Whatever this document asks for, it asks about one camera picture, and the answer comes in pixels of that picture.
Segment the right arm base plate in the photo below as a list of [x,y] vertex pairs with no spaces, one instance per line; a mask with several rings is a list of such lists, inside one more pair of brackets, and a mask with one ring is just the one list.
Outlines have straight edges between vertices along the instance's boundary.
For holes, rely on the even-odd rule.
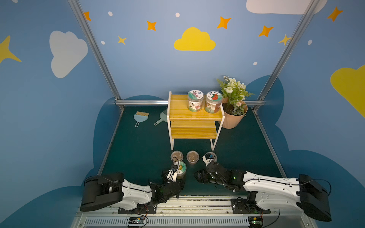
[[231,199],[231,206],[234,214],[271,214],[271,210],[262,210],[247,204],[247,200],[241,197]]

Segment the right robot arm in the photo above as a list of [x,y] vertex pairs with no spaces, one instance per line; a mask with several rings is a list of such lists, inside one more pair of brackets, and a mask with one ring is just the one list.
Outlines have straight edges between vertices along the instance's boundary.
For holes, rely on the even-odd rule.
[[318,179],[305,174],[297,178],[276,178],[248,171],[228,170],[211,161],[205,169],[195,172],[194,177],[199,183],[222,185],[232,192],[246,191],[248,211],[287,209],[301,211],[318,221],[332,221],[330,192],[319,184]]

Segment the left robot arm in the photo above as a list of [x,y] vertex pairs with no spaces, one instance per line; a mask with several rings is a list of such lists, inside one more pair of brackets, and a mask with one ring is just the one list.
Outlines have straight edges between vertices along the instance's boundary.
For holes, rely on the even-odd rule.
[[106,207],[121,208],[123,213],[142,212],[179,197],[186,178],[167,178],[162,172],[163,183],[141,186],[124,178],[123,173],[90,176],[84,181],[81,212],[96,211]]

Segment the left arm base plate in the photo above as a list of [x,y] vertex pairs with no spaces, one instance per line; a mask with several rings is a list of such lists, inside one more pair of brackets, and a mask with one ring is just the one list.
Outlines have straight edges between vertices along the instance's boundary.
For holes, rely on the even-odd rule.
[[140,204],[132,200],[123,200],[115,204],[118,208],[118,214],[156,214],[158,203],[151,201],[145,204]]

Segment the strawberry label seed jar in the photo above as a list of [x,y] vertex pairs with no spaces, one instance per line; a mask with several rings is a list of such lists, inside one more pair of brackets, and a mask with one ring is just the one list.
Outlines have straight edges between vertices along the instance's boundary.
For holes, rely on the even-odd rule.
[[208,113],[215,114],[220,110],[222,94],[217,91],[210,91],[205,97],[204,110]]

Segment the sunflower label seed jar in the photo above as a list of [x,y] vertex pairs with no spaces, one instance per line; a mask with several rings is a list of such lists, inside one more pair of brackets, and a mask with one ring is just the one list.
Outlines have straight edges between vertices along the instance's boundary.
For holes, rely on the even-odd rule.
[[187,170],[187,166],[183,161],[177,161],[174,163],[174,168],[175,168],[175,174],[176,174],[176,178],[182,179],[185,174],[186,174],[186,170]]

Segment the pink flower label seed jar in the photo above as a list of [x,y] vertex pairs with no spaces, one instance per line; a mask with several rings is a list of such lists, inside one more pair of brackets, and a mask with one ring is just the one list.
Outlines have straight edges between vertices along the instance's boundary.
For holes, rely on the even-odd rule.
[[192,112],[199,112],[203,107],[204,93],[200,90],[191,90],[188,92],[187,107]]

